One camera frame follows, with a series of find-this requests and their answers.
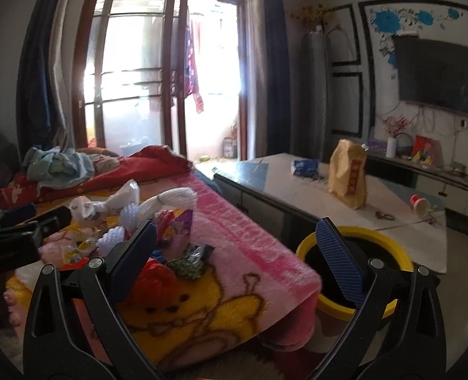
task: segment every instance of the white vase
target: white vase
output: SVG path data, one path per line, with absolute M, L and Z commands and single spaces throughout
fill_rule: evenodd
M 387 140 L 387 151 L 385 152 L 385 157 L 394 158 L 397 146 L 398 140 L 396 140 L 394 137 L 389 137 Z

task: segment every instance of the light blue clothing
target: light blue clothing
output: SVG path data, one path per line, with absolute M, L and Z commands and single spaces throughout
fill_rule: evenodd
M 60 147 L 42 151 L 32 147 L 23 160 L 26 177 L 38 181 L 37 188 L 64 189 L 75 187 L 95 175 L 90 157 L 73 148 L 60 152 Z

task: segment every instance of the paper bag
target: paper bag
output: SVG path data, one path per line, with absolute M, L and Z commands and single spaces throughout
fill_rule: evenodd
M 352 209 L 366 205 L 366 151 L 360 144 L 340 140 L 331 156 L 329 192 Z

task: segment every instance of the blue flower painting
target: blue flower painting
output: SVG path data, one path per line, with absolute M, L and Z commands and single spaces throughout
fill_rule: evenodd
M 395 61 L 395 51 L 391 52 L 389 54 L 389 58 L 387 60 L 387 62 L 393 66 L 394 68 L 398 68 L 398 65 L 396 64 L 396 61 Z
M 432 26 L 435 19 L 430 12 L 421 10 L 417 13 L 417 20 L 425 24 L 426 26 Z
M 447 13 L 449 17 L 452 18 L 453 20 L 457 20 L 460 17 L 459 12 L 455 10 L 454 8 L 449 8 L 449 11 Z
M 398 31 L 418 31 L 434 25 L 439 25 L 441 30 L 445 30 L 444 22 L 456 21 L 463 17 L 462 12 L 452 7 L 447 9 L 446 14 L 438 15 L 435 14 L 434 10 L 415 10 L 414 8 L 392 8 L 386 6 L 381 6 L 378 10 L 372 8 L 369 12 L 371 14 L 371 25 L 374 27 L 375 33 L 380 35 L 379 51 L 395 69 L 397 68 L 397 64 L 392 37 Z
M 373 23 L 382 33 L 394 34 L 401 28 L 401 25 L 399 24 L 399 17 L 393 11 L 376 12 Z

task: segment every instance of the red paper cup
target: red paper cup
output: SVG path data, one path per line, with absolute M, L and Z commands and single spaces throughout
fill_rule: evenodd
M 414 194 L 412 197 L 410 197 L 410 204 L 412 205 L 412 207 L 415 205 L 415 203 L 417 202 L 417 200 L 419 200 L 421 197 L 417 194 Z
M 429 203 L 429 201 L 420 197 L 417 194 L 414 194 L 410 198 L 410 203 L 412 204 L 413 212 L 418 218 L 425 218 L 431 211 L 431 204 Z

